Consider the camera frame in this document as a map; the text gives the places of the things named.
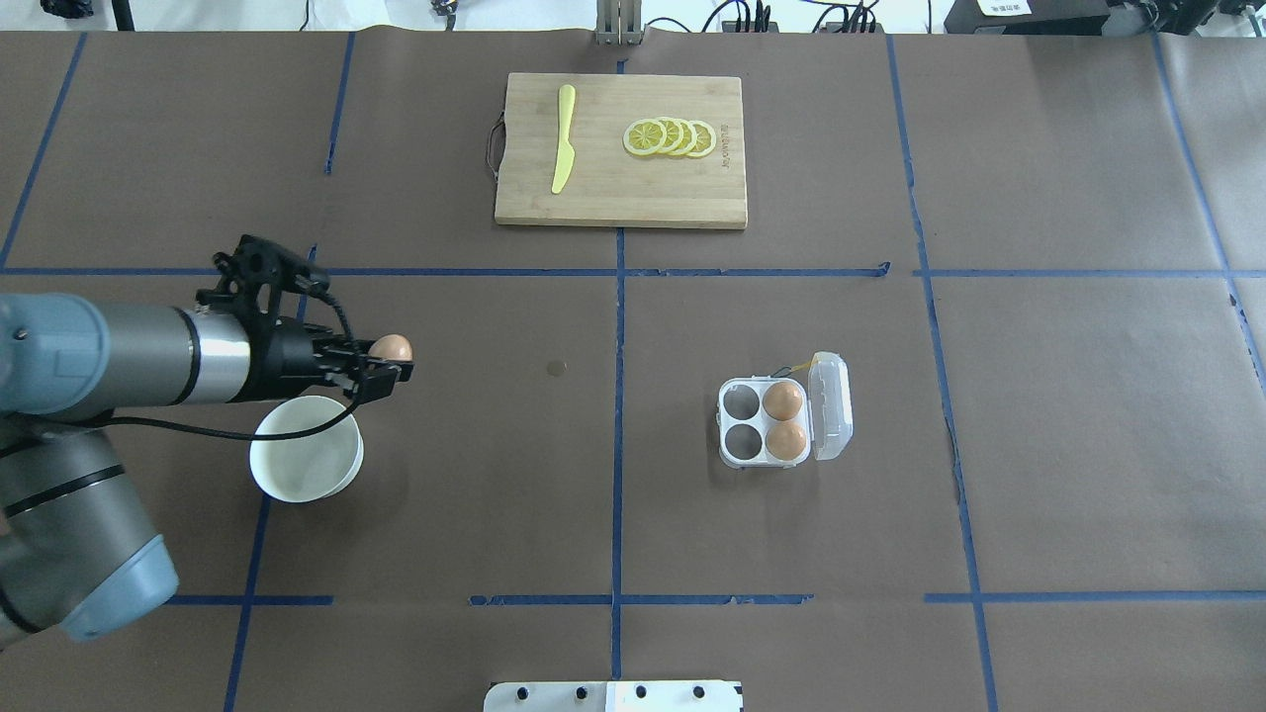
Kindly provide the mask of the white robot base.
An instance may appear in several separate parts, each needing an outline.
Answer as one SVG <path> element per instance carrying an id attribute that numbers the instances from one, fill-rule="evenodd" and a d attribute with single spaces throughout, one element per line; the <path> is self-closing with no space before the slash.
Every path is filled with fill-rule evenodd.
<path id="1" fill-rule="evenodd" d="M 743 711 L 741 682 L 719 679 L 506 682 L 484 711 Z"/>

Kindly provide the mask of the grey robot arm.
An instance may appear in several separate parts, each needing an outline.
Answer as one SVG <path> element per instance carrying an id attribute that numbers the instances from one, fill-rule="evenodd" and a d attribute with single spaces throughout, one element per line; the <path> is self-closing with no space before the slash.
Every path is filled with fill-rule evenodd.
<path id="1" fill-rule="evenodd" d="M 163 606 L 179 574 L 108 437 L 127 408 L 284 402 L 334 386 L 351 408 L 411 378 L 411 345 L 281 315 L 247 293 L 197 307 L 3 296 L 3 645 L 94 640 Z"/>

